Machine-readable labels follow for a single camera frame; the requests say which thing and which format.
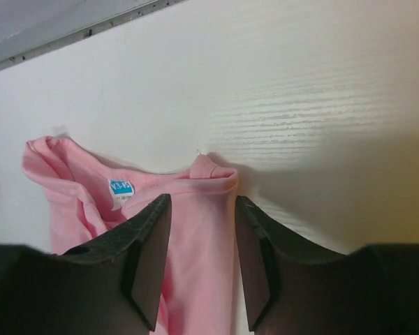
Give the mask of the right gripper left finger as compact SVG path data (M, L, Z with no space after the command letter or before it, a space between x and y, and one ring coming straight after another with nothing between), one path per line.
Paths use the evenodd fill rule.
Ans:
M77 271L77 325L86 332L155 330L171 227L171 196L162 194L134 217L63 259Z

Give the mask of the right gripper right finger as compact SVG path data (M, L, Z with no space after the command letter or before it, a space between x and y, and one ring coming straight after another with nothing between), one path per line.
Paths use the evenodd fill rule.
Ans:
M246 196L235 202L235 230L251 331L352 331L344 255L278 223Z

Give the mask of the pink t shirt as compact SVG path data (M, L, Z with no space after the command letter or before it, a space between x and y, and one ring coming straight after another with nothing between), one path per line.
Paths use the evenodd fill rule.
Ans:
M169 194L172 221L155 333L231 332L235 169L201 154L182 172L148 174L107 165L67 137L28 141L22 169L44 190L57 254L113 229L157 196Z

